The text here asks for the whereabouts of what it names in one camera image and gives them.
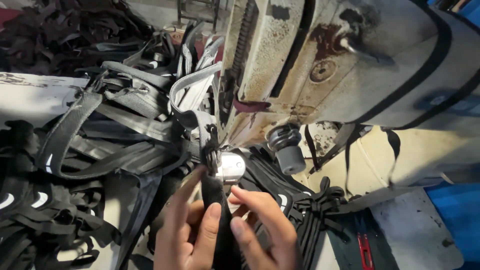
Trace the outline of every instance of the red fabric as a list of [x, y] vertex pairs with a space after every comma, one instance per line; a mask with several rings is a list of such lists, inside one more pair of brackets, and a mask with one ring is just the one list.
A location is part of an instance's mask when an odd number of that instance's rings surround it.
[[3, 29], [3, 22], [15, 18], [21, 12], [20, 10], [0, 9], [0, 29]]

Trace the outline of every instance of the hand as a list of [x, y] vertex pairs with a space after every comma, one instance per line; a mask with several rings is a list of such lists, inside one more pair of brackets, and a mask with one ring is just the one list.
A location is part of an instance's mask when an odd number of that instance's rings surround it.
[[156, 234], [154, 270], [212, 268], [221, 206], [213, 203], [205, 211], [202, 201], [187, 204], [206, 170], [205, 166], [197, 167], [186, 176], [190, 179], [172, 196], [164, 226]]
[[[237, 186], [231, 190], [229, 202], [241, 206], [233, 214], [230, 227], [250, 269], [298, 269], [297, 264], [301, 262], [297, 249], [297, 232], [272, 196], [265, 192], [246, 191]], [[241, 218], [248, 211], [251, 211], [248, 219], [253, 217], [252, 212], [255, 213], [270, 234], [272, 246], [268, 253], [260, 246], [250, 225]]]

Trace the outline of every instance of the industrial sewing machine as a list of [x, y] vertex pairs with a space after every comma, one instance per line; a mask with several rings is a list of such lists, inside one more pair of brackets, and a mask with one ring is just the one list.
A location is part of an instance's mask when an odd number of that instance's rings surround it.
[[[363, 195], [362, 207], [471, 178], [480, 162], [480, 32], [425, 2], [235, 0], [214, 82], [221, 146], [268, 142], [285, 174], [346, 187], [345, 138], [317, 142], [337, 148], [309, 175], [316, 157], [302, 125], [373, 125], [348, 143], [348, 189]], [[398, 160], [378, 126], [397, 129]]]

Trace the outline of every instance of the white reflective strip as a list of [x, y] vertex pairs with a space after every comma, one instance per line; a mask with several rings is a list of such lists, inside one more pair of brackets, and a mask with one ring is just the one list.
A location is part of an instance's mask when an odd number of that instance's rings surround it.
[[7, 199], [0, 204], [0, 209], [3, 209], [5, 207], [9, 206], [15, 200], [15, 197], [12, 194], [10, 194], [10, 193], [7, 193], [7, 194], [8, 194]]
[[52, 156], [53, 154], [50, 155], [50, 157], [47, 160], [47, 163], [45, 164], [46, 166], [50, 166], [50, 162], [52, 162]]
[[149, 64], [152, 64], [153, 68], [158, 67], [158, 63], [156, 61], [151, 61]]
[[38, 200], [34, 204], [32, 204], [33, 208], [38, 208], [38, 207], [44, 205], [48, 200], [48, 195], [47, 194], [45, 194], [43, 192], [38, 192], [38, 195], [40, 196], [40, 198], [38, 198]]
[[282, 198], [282, 206], [287, 206], [287, 196], [285, 195], [282, 195], [282, 194], [278, 194], [278, 196], [280, 196], [280, 198]]

